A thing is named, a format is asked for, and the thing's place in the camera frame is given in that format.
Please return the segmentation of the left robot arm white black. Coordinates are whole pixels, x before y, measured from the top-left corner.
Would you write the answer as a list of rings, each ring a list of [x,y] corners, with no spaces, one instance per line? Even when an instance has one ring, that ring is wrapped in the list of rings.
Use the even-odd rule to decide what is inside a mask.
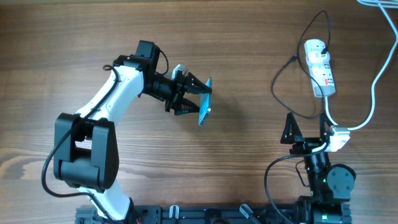
[[[165,103],[176,116],[198,113],[203,125],[211,111],[212,80],[202,83],[184,65],[157,72],[163,51],[141,40],[131,55],[120,55],[103,70],[111,72],[100,91],[74,114],[62,113],[55,122],[54,147],[42,169],[42,187],[54,197],[84,195],[94,205],[93,214],[79,215],[78,223],[142,223],[132,198],[123,193],[116,176],[119,152],[116,126],[133,99],[142,94]],[[60,194],[49,189],[46,173],[53,162],[56,179],[76,193]]]

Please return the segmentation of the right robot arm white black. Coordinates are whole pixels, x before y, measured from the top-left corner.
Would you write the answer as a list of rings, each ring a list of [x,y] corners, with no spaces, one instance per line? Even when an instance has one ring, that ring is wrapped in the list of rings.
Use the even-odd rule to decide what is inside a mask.
[[[356,180],[355,171],[344,164],[332,164],[330,152],[341,149],[349,140],[348,128],[337,126],[320,115],[320,136],[302,135],[293,113],[287,114],[280,142],[291,144],[290,155],[303,158],[310,196],[300,196],[295,202],[292,223],[352,223],[348,202]]]

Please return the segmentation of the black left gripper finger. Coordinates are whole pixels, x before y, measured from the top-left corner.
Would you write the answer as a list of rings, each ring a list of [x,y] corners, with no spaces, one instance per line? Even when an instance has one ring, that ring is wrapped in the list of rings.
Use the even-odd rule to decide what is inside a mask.
[[[199,81],[199,79],[190,72],[185,76],[185,91],[196,95],[212,93],[211,87]]]
[[[183,114],[198,113],[200,111],[200,107],[194,102],[186,98],[182,98],[179,102],[174,104],[173,110],[175,116],[180,116]]]

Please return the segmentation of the blue Galaxy smartphone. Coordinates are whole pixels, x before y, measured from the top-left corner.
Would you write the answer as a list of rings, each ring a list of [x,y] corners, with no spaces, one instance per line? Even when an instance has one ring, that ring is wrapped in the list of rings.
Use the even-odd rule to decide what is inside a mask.
[[[211,112],[211,94],[212,94],[212,78],[206,82],[206,88],[200,94],[200,111],[198,117],[198,125],[203,126]]]

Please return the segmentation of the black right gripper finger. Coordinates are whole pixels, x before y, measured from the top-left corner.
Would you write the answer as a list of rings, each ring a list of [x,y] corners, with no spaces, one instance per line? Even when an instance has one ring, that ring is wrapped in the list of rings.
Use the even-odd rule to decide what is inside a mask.
[[[302,133],[292,112],[287,114],[285,127],[280,139],[281,144],[295,144],[300,141]]]
[[[326,142],[328,140],[327,127],[330,127],[332,125],[332,122],[329,120],[329,118],[325,113],[321,113],[319,117],[320,117],[320,139],[323,142]]]

